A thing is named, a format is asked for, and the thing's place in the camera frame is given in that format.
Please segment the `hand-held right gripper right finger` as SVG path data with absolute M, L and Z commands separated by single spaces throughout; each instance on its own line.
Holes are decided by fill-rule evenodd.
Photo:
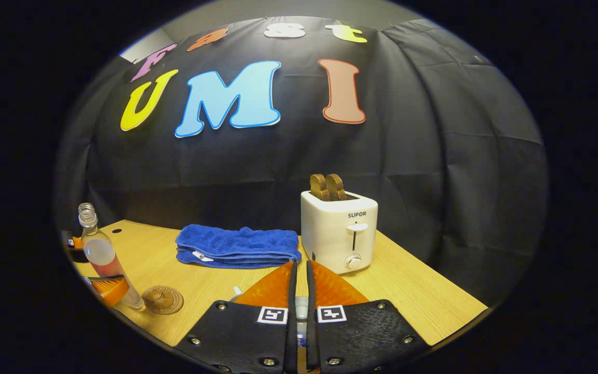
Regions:
M 307 263 L 307 369 L 318 373 L 393 373 L 429 344 L 389 300 L 368 300 L 317 261 Z

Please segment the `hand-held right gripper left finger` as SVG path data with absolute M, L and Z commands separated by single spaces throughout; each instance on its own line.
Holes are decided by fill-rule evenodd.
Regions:
M 297 372 L 297 263 L 289 261 L 235 301 L 214 301 L 177 351 L 223 373 Z

